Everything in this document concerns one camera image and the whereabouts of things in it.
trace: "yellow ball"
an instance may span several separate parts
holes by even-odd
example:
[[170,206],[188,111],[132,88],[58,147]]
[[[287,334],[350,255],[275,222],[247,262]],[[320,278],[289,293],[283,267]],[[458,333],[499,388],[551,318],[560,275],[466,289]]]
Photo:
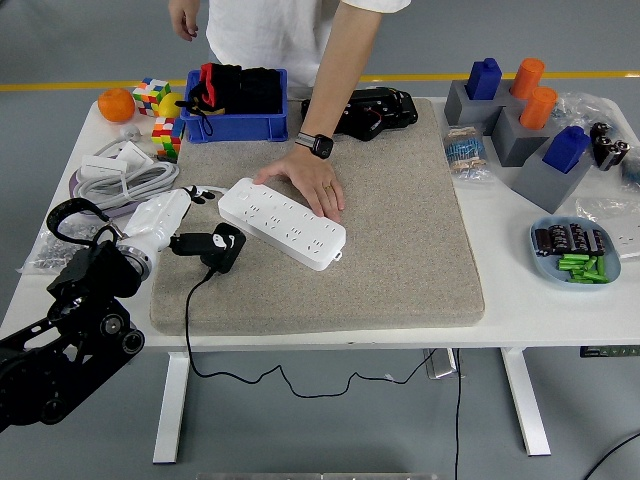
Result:
[[176,101],[182,100],[179,93],[167,93],[158,105],[158,115],[160,117],[178,118],[180,116],[180,107],[176,106]]

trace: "blue block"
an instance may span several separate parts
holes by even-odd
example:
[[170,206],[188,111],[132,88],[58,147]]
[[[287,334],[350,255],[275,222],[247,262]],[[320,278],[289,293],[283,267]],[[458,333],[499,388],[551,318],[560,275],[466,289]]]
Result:
[[553,139],[542,161],[567,173],[578,163],[590,142],[582,127],[567,127]]
[[493,58],[474,62],[466,89],[470,100],[493,100],[502,80],[502,71]]

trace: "colorful block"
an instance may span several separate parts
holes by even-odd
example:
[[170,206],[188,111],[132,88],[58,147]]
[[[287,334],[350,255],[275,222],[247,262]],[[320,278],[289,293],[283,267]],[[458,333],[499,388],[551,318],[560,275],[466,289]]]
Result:
[[178,158],[185,122],[181,118],[158,117],[151,132],[151,140],[156,144],[158,155]]
[[157,117],[159,115],[158,106],[169,92],[171,92],[169,82],[155,78],[145,78],[133,90],[133,99],[140,113],[149,117]]

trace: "smartwatch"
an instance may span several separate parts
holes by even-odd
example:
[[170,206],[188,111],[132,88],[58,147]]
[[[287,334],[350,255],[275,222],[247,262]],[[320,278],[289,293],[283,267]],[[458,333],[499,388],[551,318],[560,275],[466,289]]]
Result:
[[298,133],[296,143],[308,147],[316,157],[320,157],[323,160],[329,158],[331,155],[331,149],[333,148],[333,140],[324,135],[307,135],[306,133]]

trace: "green pieces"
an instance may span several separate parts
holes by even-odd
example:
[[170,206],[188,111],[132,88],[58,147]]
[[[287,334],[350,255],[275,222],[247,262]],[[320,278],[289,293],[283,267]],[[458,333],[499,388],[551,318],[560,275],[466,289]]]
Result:
[[605,274],[604,256],[565,253],[558,260],[558,270],[569,272],[569,283],[609,283]]

